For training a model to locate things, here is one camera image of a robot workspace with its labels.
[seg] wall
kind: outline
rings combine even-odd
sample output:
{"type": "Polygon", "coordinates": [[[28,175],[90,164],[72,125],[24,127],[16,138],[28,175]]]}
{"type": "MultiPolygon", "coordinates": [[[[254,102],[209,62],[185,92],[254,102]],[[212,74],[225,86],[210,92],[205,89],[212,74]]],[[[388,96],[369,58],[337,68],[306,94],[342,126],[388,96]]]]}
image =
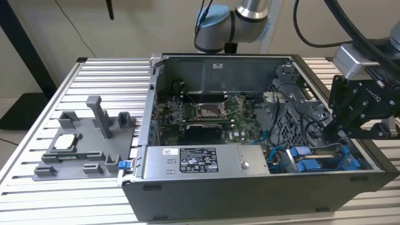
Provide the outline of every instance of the wall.
{"type": "Polygon", "coordinates": [[[41,92],[10,41],[0,28],[0,98],[41,92]]]}
{"type": "MultiPolygon", "coordinates": [[[[297,37],[292,22],[294,0],[272,0],[281,4],[273,37],[262,49],[268,53],[297,53],[302,57],[333,56],[337,48],[308,47],[297,37]]],[[[342,10],[366,38],[389,36],[400,19],[398,0],[338,0],[342,10]]],[[[322,0],[300,0],[297,21],[304,37],[316,44],[346,41],[341,29],[322,0]]]]}
{"type": "MultiPolygon", "coordinates": [[[[98,58],[145,58],[150,53],[193,53],[200,0],[113,0],[109,20],[104,0],[58,0],[98,58]]],[[[237,0],[214,0],[234,8],[237,0]]],[[[93,57],[53,0],[9,0],[49,73],[62,80],[78,57],[93,57]]],[[[240,53],[258,52],[258,43],[240,53]]]]}

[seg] aluminum extrusion table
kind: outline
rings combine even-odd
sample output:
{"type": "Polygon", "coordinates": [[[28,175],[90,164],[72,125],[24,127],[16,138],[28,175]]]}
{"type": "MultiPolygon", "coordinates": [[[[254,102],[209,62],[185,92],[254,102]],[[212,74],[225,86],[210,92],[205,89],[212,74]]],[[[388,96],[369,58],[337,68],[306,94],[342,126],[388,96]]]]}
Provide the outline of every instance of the aluminum extrusion table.
{"type": "MultiPolygon", "coordinates": [[[[333,64],[324,58],[304,58],[330,88],[333,64]]],[[[60,126],[61,111],[74,110],[92,117],[88,95],[101,95],[101,107],[114,116],[121,109],[137,118],[130,153],[137,137],[150,75],[148,59],[88,59],[77,62],[58,91],[0,171],[0,224],[141,224],[137,221],[116,178],[32,180],[33,169],[60,126]]],[[[400,141],[374,141],[400,169],[400,141]]],[[[357,195],[334,213],[221,219],[174,223],[180,225],[377,225],[400,224],[400,177],[380,191],[357,195]]]]}

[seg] blue latch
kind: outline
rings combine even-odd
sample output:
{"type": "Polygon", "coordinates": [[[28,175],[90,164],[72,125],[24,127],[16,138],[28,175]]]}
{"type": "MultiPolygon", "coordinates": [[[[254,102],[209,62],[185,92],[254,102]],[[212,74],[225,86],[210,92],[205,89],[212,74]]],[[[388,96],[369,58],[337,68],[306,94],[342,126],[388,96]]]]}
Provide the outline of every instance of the blue latch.
{"type": "Polygon", "coordinates": [[[130,161],[120,161],[118,170],[129,170],[129,169],[130,169],[130,161]]]}

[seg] white component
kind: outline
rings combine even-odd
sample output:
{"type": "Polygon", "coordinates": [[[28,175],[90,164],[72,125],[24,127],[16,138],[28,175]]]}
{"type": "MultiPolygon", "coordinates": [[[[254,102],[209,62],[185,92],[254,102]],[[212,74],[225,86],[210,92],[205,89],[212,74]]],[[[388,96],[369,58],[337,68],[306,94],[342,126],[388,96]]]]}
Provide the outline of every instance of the white component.
{"type": "Polygon", "coordinates": [[[212,64],[212,68],[213,69],[222,69],[224,68],[224,64],[221,64],[221,63],[213,63],[212,64]]]}
{"type": "Polygon", "coordinates": [[[162,155],[177,155],[178,149],[164,149],[162,155]]]}
{"type": "Polygon", "coordinates": [[[73,140],[74,140],[73,134],[60,135],[54,143],[56,149],[68,149],[73,143],[73,140]]]}

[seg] white label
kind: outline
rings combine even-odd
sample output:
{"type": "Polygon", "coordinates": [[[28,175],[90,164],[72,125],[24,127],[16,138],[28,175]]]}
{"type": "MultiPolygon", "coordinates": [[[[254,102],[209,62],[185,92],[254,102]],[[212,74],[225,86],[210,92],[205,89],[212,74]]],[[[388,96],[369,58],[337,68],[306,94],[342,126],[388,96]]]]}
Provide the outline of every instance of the white label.
{"type": "Polygon", "coordinates": [[[164,149],[162,155],[177,155],[178,149],[164,149]]]}
{"type": "Polygon", "coordinates": [[[212,64],[213,69],[222,69],[222,67],[224,67],[224,64],[221,64],[221,63],[212,64]]]}

